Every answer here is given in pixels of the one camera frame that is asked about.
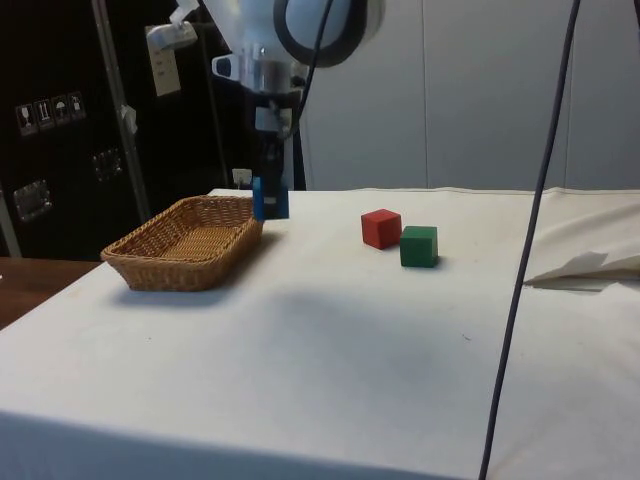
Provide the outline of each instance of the electrical outlet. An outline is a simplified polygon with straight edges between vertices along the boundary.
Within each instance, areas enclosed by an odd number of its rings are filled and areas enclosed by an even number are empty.
[[[251,180],[253,180],[253,172],[251,170],[245,168],[234,168],[232,173],[233,183],[237,187],[248,187],[251,185]]]

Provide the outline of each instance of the green cube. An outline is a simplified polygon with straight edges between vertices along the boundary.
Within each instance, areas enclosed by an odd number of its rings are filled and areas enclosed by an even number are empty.
[[[438,265],[438,229],[407,227],[400,237],[403,267],[434,268]]]

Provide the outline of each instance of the cable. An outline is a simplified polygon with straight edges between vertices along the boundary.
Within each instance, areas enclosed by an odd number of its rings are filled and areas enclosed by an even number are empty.
[[[633,4],[636,7],[636,17],[638,19],[638,29],[640,30],[640,0],[633,0]]]
[[[202,30],[205,30],[204,15],[200,6],[198,9],[198,23],[202,26]],[[218,115],[218,102],[216,102],[216,94],[213,89],[211,62],[209,61],[209,54],[207,51],[207,36],[204,31],[199,35],[200,37],[200,51],[202,54],[202,61],[204,62],[206,80],[207,80],[207,93],[209,95],[209,105],[211,107],[211,114],[213,115],[213,128],[216,134],[216,147],[218,149],[218,157],[220,157],[220,166],[222,167],[222,179],[224,180],[225,188],[231,188],[229,181],[229,167],[225,158],[224,147],[222,145],[222,129],[220,128],[220,116]]]
[[[509,361],[509,352],[511,350],[511,339],[513,337],[513,329],[515,326],[516,316],[518,313],[518,306],[520,304],[522,287],[524,285],[524,277],[527,272],[527,266],[529,264],[529,258],[531,256],[531,249],[533,246],[533,239],[536,232],[536,226],[538,224],[538,215],[540,213],[540,203],[542,202],[542,193],[544,191],[544,186],[547,181],[549,165],[551,164],[551,155],[553,153],[553,147],[555,145],[556,135],[558,131],[558,123],[560,122],[560,112],[562,111],[562,101],[564,98],[564,87],[567,81],[567,72],[569,70],[569,58],[571,56],[571,47],[573,45],[573,37],[575,33],[579,10],[580,10],[580,0],[573,0],[573,7],[571,9],[571,16],[569,18],[569,25],[567,27],[567,33],[564,41],[564,49],[562,52],[562,62],[560,64],[560,76],[558,78],[558,86],[556,90],[555,103],[553,105],[553,116],[551,119],[551,127],[549,129],[549,136],[547,138],[547,146],[544,153],[544,158],[542,160],[542,166],[540,167],[538,184],[536,185],[536,190],[533,197],[533,206],[531,208],[531,218],[529,219],[527,237],[524,243],[522,258],[520,259],[520,268],[518,270],[518,276],[516,278],[516,284],[513,290],[513,297],[511,299],[511,307],[509,309],[509,317],[507,320],[507,327],[504,335],[504,343],[502,346],[502,353],[500,355],[500,365],[498,367],[498,374],[496,377],[496,384],[493,392],[493,399],[491,400],[491,412],[489,414],[489,424],[487,426],[487,437],[484,445],[484,454],[482,457],[482,466],[480,468],[480,475],[478,477],[480,480],[485,480],[487,478],[489,463],[491,461],[491,449],[493,447],[493,438],[495,434],[496,420],[498,418],[498,407],[500,405],[500,395],[502,394],[502,385],[504,383],[505,372],[507,370],[507,362]]]
[[[286,139],[291,138],[299,129],[300,122],[302,121],[302,115],[304,109],[307,106],[309,100],[309,92],[311,91],[311,84],[313,83],[313,77],[318,67],[318,59],[320,58],[320,50],[322,50],[322,40],[324,38],[324,32],[327,29],[327,23],[329,21],[329,14],[331,13],[331,7],[333,6],[333,0],[327,0],[320,20],[320,27],[318,28],[318,35],[316,36],[316,43],[313,46],[313,56],[311,57],[311,63],[309,64],[309,73],[307,74],[307,80],[305,81],[304,90],[302,91],[302,97],[300,98],[300,105],[298,106],[298,113],[296,114],[295,121],[291,126],[291,130],[287,134]]]

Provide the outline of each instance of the table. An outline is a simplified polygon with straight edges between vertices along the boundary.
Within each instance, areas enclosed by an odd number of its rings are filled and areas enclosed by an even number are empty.
[[[530,204],[296,192],[217,291],[97,268],[0,332],[0,478],[475,478]],[[440,266],[364,246],[378,208],[437,225]],[[638,192],[547,193],[530,274],[631,262],[639,214]],[[636,478],[638,312],[617,283],[524,291],[491,478]]]
[[[99,265],[98,262],[0,258],[0,330]]]

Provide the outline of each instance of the wicker basket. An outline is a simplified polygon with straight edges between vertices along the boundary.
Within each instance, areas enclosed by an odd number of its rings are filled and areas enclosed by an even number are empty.
[[[186,198],[105,248],[102,259],[132,290],[208,290],[260,243],[252,208],[249,198]]]

